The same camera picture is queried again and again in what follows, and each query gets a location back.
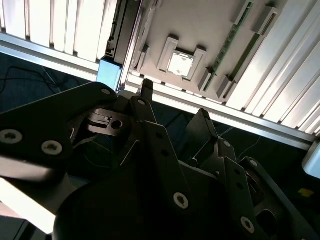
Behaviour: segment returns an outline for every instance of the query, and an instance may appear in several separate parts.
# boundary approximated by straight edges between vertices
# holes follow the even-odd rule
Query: bolt head
[[[21,142],[23,135],[14,129],[5,129],[0,131],[0,142],[4,144],[17,144]]]
[[[228,148],[231,148],[230,143],[228,143],[227,141],[224,141],[223,144],[226,145]]]
[[[63,150],[62,145],[59,142],[53,140],[45,141],[42,144],[41,149],[45,154],[51,156],[59,155]]]
[[[107,95],[110,94],[110,91],[108,89],[105,89],[105,88],[102,89],[101,92],[103,92],[104,94],[107,94]]]
[[[258,164],[257,164],[255,161],[250,160],[250,163],[251,163],[253,166],[258,167]]]
[[[146,103],[140,99],[138,100],[138,103],[140,103],[141,105],[146,105]]]
[[[175,204],[181,209],[187,209],[189,207],[188,198],[183,195],[181,192],[176,192],[173,195],[173,200]]]
[[[240,221],[245,230],[247,230],[251,234],[255,233],[255,226],[248,218],[243,216],[241,217]]]

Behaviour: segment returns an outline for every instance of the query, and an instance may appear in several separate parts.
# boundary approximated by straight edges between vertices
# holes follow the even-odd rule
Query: black wire
[[[65,83],[67,83],[70,79],[67,79],[64,82],[61,82],[60,79],[57,77],[57,75],[50,68],[43,67],[43,69],[46,75],[54,81],[54,83],[58,86],[58,88],[61,88],[63,91],[68,90]]]
[[[246,151],[248,151],[249,149],[251,149],[251,148],[253,148],[255,145],[257,145],[257,144],[259,143],[260,139],[261,139],[261,136],[259,136],[259,138],[257,139],[257,141],[256,141],[254,144],[252,144],[251,146],[249,146],[248,148],[246,148],[236,159],[237,159],[237,160],[240,160],[240,157],[241,157]]]
[[[81,84],[80,84],[80,82],[79,82],[79,80],[78,79],[76,79],[74,76],[68,76],[68,78],[69,79],[73,79],[73,80],[75,80],[76,81],[76,83],[78,84],[78,86],[81,86]]]
[[[220,137],[222,137],[223,135],[229,133],[232,129],[234,129],[234,128],[233,128],[233,127],[230,127],[230,128],[228,128],[226,131],[224,131],[223,133],[218,134],[218,135],[219,135]]]
[[[20,230],[22,229],[22,226],[25,224],[25,222],[26,222],[26,221],[27,221],[27,220],[24,220],[24,221],[22,222],[22,224],[21,224],[21,226],[19,227],[19,230],[16,232],[16,234],[15,234],[15,236],[14,236],[13,240],[15,240],[15,239],[16,239],[16,237],[18,236],[18,234],[19,234]]]
[[[50,89],[50,91],[53,93],[53,94],[56,94],[55,91],[51,88],[50,86],[50,83],[47,82],[47,80],[44,78],[44,76],[42,76],[39,72],[37,71],[33,71],[33,70],[29,70],[29,69],[25,69],[25,68],[21,68],[21,67],[18,67],[18,66],[10,66],[5,74],[5,77],[3,79],[3,86],[2,86],[2,90],[0,91],[0,94],[2,94],[5,89],[6,89],[6,86],[7,86],[7,80],[9,79],[8,76],[9,76],[9,73],[10,73],[10,70],[11,69],[17,69],[17,70],[20,70],[20,71],[25,71],[25,72],[29,72],[29,73],[32,73],[32,74],[36,74],[37,76],[39,76],[43,82],[46,84],[46,86]]]

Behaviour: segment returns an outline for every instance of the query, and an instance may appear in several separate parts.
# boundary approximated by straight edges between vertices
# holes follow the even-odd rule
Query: white slat
[[[274,68],[259,89],[258,94],[265,91],[260,102],[252,101],[251,105],[257,104],[253,112],[260,116],[268,110],[269,104],[277,98],[281,88],[291,81],[293,75],[302,66],[308,55],[311,53],[315,44],[319,41],[320,31],[320,2],[314,6],[309,16],[305,19],[300,29],[288,43],[283,54],[275,64]],[[309,82],[311,79],[304,78],[303,81]]]
[[[112,23],[114,21],[115,12],[117,7],[117,0],[106,0],[104,4],[103,21],[99,39],[97,59],[101,59],[106,54],[107,44],[110,37]]]
[[[64,51],[74,54],[78,0],[68,0]]]
[[[277,123],[281,119],[281,117],[286,113],[286,110],[289,109],[290,106],[294,103],[294,101],[298,98],[302,90],[307,87],[308,83],[312,79],[317,80],[320,77],[319,56],[320,43],[305,60],[305,62],[302,64],[302,66],[290,80],[288,85],[284,88],[284,90],[276,99],[276,101],[274,101],[273,105],[264,116],[265,119]],[[317,102],[317,98],[319,97],[319,95],[316,95],[315,97],[315,101]]]
[[[30,38],[33,43],[50,47],[50,18],[50,0],[29,0]]]
[[[302,119],[302,123],[300,122],[299,125],[300,131],[307,132],[308,128],[313,124],[317,123],[316,119],[320,116],[320,101],[308,112],[305,119]]]
[[[319,106],[319,89],[320,89],[320,78],[307,90],[301,100],[294,106],[290,113],[286,116],[283,125],[295,128],[300,127],[299,123],[304,123],[308,120],[310,115]]]
[[[104,13],[104,0],[79,0],[75,51],[78,57],[95,62]]]
[[[265,80],[266,74],[279,59],[280,54],[297,31],[297,25],[303,20],[312,0],[290,0],[284,7],[280,17],[276,21],[268,36],[264,39],[259,50],[245,70],[239,84],[232,93],[227,106],[241,110],[255,95],[255,91]],[[263,92],[254,99],[258,104]],[[255,106],[248,107],[247,113],[251,113]]]
[[[5,29],[6,28],[5,12],[4,12],[4,4],[2,0],[0,0],[0,23],[1,23],[1,28]]]
[[[63,52],[65,50],[67,27],[67,3],[66,0],[53,1],[53,43],[54,49]]]
[[[26,39],[25,0],[2,0],[7,34]]]
[[[25,22],[25,36],[30,39],[30,3],[29,0],[24,0],[24,22]]]

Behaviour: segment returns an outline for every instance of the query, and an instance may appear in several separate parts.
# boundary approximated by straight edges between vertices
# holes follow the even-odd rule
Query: metal hole
[[[168,153],[167,150],[164,150],[164,149],[163,149],[163,150],[161,151],[161,153],[162,153],[162,155],[165,156],[165,157],[168,157],[168,156],[169,156],[169,153]]]
[[[138,103],[140,103],[141,105],[146,105],[146,103],[140,99],[138,100]]]
[[[122,126],[123,126],[123,123],[122,123],[122,121],[119,121],[119,120],[111,123],[111,127],[113,129],[120,129]]]
[[[164,136],[162,136],[162,134],[160,134],[160,133],[158,133],[158,132],[157,132],[155,135],[156,135],[156,137],[157,137],[158,139],[163,139],[163,138],[164,138]]]
[[[271,211],[263,210],[256,216],[256,221],[270,238],[277,234],[278,223]]]
[[[244,186],[242,186],[242,184],[241,184],[241,183],[239,183],[239,182],[237,182],[237,183],[236,183],[236,186],[237,186],[238,188],[240,188],[241,190],[243,190],[243,189],[244,189]]]

